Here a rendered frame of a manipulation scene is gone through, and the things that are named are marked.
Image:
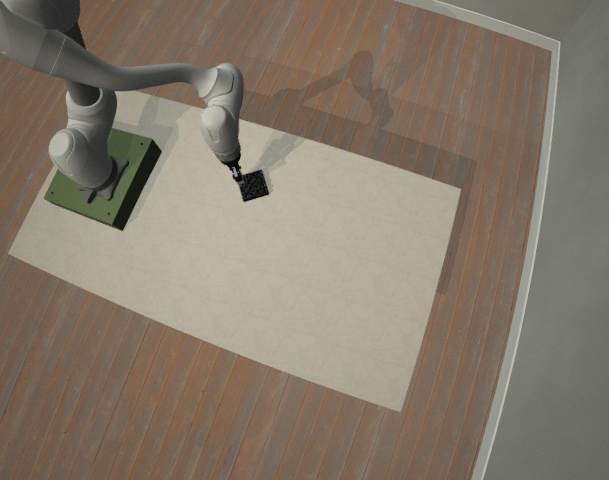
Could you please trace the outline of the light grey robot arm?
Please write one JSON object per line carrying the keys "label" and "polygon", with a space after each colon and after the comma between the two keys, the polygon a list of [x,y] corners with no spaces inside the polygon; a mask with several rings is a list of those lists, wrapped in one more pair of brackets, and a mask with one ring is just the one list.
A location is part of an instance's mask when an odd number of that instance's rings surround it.
{"label": "light grey robot arm", "polygon": [[115,91],[177,82],[193,85],[208,105],[200,117],[207,145],[220,161],[239,156],[244,82],[238,67],[230,63],[212,69],[186,63],[111,65],[86,50],[79,16],[80,0],[0,0],[0,54],[62,78],[68,89],[67,128],[53,136],[49,155],[64,175],[78,183],[78,190],[86,191],[84,202],[90,204],[96,195],[112,200],[129,165],[127,159],[108,156],[107,140],[117,109]]}

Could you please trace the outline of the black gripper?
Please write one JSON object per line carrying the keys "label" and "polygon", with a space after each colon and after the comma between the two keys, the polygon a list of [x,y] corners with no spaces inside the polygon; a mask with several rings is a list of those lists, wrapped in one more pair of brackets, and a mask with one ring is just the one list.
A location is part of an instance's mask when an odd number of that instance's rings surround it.
{"label": "black gripper", "polygon": [[[233,179],[235,179],[235,181],[237,182],[237,184],[238,184],[238,185],[240,185],[240,184],[244,184],[244,180],[242,181],[242,178],[241,178],[241,177],[243,177],[243,176],[241,175],[242,173],[241,173],[241,171],[240,171],[241,166],[239,166],[239,163],[238,163],[238,161],[240,160],[240,158],[241,158],[241,153],[239,154],[239,156],[238,156],[238,157],[237,157],[235,160],[232,160],[232,161],[229,161],[229,162],[223,162],[223,161],[221,161],[221,163],[222,163],[222,164],[224,164],[224,165],[226,165],[226,166],[228,166],[228,167],[229,167],[229,169],[231,168],[231,169],[230,169],[230,171],[232,171],[232,172],[233,172],[233,173],[232,173],[232,177],[233,177]],[[235,163],[236,163],[236,165],[235,165]],[[240,167],[240,168],[239,168],[239,167]],[[239,174],[239,173],[241,173],[241,174]],[[240,175],[241,175],[241,176],[240,176]],[[240,177],[239,177],[239,176],[240,176]],[[234,177],[235,177],[235,178],[234,178]],[[236,177],[237,177],[237,178],[236,178]],[[241,182],[238,182],[238,181],[241,181]]]}

